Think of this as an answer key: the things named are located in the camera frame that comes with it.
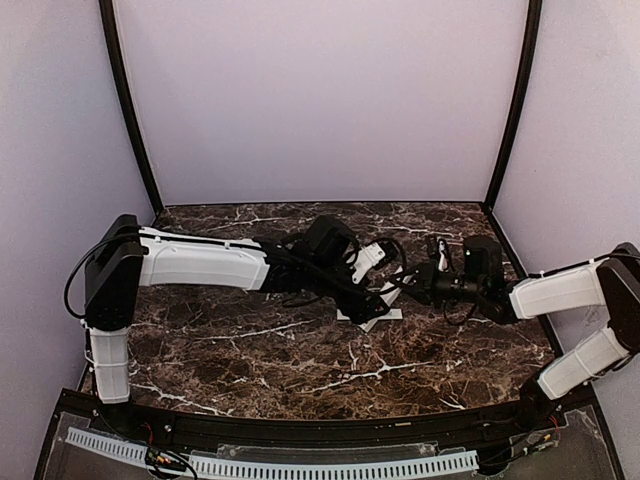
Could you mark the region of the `white remote battery cover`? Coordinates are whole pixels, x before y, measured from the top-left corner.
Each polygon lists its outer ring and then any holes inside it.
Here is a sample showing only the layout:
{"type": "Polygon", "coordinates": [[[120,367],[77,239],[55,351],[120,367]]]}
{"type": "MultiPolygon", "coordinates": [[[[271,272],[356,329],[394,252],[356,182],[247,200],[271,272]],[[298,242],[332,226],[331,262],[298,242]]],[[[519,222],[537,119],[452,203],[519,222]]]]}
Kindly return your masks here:
{"type": "Polygon", "coordinates": [[[359,314],[345,314],[341,310],[337,310],[337,319],[342,321],[351,321],[352,323],[363,324],[373,320],[402,320],[403,313],[401,309],[394,308],[386,312],[374,311],[359,314]]]}

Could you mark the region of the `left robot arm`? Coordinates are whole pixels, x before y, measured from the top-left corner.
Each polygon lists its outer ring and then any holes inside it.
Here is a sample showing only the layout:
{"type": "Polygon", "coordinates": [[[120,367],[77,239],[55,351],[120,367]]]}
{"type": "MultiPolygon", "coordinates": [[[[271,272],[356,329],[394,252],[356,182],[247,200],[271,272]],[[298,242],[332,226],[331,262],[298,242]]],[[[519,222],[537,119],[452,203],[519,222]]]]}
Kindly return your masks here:
{"type": "Polygon", "coordinates": [[[84,277],[84,309],[68,306],[88,332],[98,399],[130,399],[128,333],[140,287],[209,285],[329,298],[355,324],[389,312],[368,274],[403,256],[391,239],[368,245],[339,219],[322,215],[283,239],[223,240],[143,227],[119,216],[71,273],[84,277]]]}

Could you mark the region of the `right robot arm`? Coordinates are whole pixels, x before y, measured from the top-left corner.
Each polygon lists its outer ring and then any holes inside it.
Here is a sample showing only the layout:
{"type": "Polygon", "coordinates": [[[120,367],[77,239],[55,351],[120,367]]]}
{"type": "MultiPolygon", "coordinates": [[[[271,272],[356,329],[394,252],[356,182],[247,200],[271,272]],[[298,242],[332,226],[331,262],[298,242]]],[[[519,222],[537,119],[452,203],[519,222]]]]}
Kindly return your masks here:
{"type": "Polygon", "coordinates": [[[497,241],[475,235],[463,242],[462,271],[453,271],[444,250],[437,249],[428,261],[394,274],[391,282],[419,303],[467,302],[501,325],[581,307],[606,308],[603,327],[521,386],[512,421],[531,430],[576,387],[638,355],[639,252],[622,243],[610,253],[516,281],[505,279],[501,257],[497,241]]]}

